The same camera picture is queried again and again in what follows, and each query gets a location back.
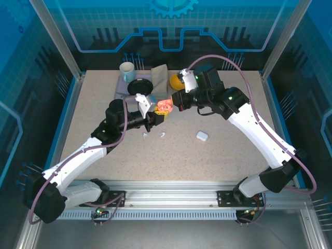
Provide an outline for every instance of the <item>black bracket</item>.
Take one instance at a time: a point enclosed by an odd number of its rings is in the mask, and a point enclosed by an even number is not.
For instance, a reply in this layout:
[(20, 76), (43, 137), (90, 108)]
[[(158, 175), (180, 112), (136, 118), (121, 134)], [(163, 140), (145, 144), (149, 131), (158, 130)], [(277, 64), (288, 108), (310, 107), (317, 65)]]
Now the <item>black bracket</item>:
[(256, 208), (258, 204), (260, 208), (264, 206), (264, 201), (261, 193), (258, 193), (250, 198), (244, 198), (242, 204), (239, 204), (238, 201), (234, 198), (233, 190), (217, 191), (217, 201), (219, 208)]
[[(120, 205), (119, 205), (119, 208), (123, 208), (125, 206), (125, 201), (126, 201), (126, 192), (125, 191), (110, 191), (109, 192), (109, 197), (111, 199), (114, 199), (114, 198), (117, 198), (120, 194), (123, 194), (123, 197), (122, 197), (122, 200), (120, 202)], [(116, 205), (118, 204), (119, 200), (113, 202), (112, 204), (110, 205), (107, 205), (108, 207), (112, 207), (112, 208), (115, 208)]]

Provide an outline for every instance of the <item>black bowl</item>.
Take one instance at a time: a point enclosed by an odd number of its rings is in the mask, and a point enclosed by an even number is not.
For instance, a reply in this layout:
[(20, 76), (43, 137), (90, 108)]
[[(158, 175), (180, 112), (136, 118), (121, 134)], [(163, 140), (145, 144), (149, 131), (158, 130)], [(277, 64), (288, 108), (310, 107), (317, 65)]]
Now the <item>black bowl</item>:
[(129, 83), (127, 90), (130, 95), (140, 93), (142, 95), (149, 95), (152, 93), (154, 85), (148, 79), (135, 79)]

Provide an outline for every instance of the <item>gear logo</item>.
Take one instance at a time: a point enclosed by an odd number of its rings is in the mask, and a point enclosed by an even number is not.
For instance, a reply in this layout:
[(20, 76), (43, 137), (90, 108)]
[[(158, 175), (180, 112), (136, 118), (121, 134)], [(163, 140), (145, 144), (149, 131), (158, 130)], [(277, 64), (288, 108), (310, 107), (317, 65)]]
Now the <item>gear logo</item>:
[(193, 10), (193, 5), (197, 4), (198, 0), (147, 0), (150, 10), (154, 10), (156, 14), (161, 14), (162, 17), (174, 16), (180, 17), (182, 14), (186, 15), (187, 10)]
[(21, 26), (24, 25), (30, 17), (30, 6), (28, 0), (0, 0), (0, 7), (3, 6), (7, 8), (15, 22)]

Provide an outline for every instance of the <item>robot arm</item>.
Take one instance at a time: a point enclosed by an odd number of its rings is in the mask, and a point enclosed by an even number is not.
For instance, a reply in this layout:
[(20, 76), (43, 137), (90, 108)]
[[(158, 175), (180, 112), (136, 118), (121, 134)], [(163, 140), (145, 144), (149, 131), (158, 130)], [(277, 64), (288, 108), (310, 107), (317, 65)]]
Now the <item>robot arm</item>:
[[(147, 132), (150, 132), (153, 126), (164, 121), (165, 115), (154, 110), (156, 101), (152, 96), (137, 94), (135, 99), (139, 103), (139, 110), (132, 113), (127, 112), (127, 130), (145, 126)], [(80, 148), (42, 174), (33, 172), (28, 176), (23, 195), (24, 205), (29, 209), (32, 207), (37, 193), (54, 173), (56, 175), (46, 185), (34, 209), (34, 213), (45, 223), (54, 221), (65, 209), (73, 206), (86, 202), (99, 205), (113, 199), (114, 196), (109, 192), (109, 187), (98, 179), (92, 179), (79, 186), (68, 186), (87, 167), (106, 156), (116, 147), (107, 145), (120, 139), (124, 129), (124, 120), (122, 100), (113, 100), (106, 110), (106, 119), (99, 124), (91, 137)], [(60, 171), (57, 171), (64, 161), (67, 163)]]
[[(300, 166), (269, 137), (257, 123), (249, 99), (238, 88), (226, 88), (218, 72), (210, 65), (193, 72), (182, 70), (178, 78), (185, 89), (172, 95), (172, 101), (180, 111), (196, 106), (198, 109), (210, 107), (212, 113), (220, 114), (238, 127), (263, 154), (269, 167), (258, 174), (246, 177), (234, 188), (234, 198), (242, 203), (257, 193), (271, 190), (280, 192), (296, 175)], [(301, 158), (300, 151), (280, 138), (261, 117), (260, 122), (281, 142), (288, 151)]]

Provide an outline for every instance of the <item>gray cloth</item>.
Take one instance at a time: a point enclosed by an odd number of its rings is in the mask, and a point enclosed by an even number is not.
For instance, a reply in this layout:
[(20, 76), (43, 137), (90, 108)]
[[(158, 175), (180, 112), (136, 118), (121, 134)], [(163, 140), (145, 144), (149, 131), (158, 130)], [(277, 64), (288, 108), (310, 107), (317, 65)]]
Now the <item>gray cloth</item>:
[(152, 68), (151, 76), (152, 84), (154, 85), (151, 95), (154, 96), (156, 100), (167, 99), (168, 68), (166, 64)]

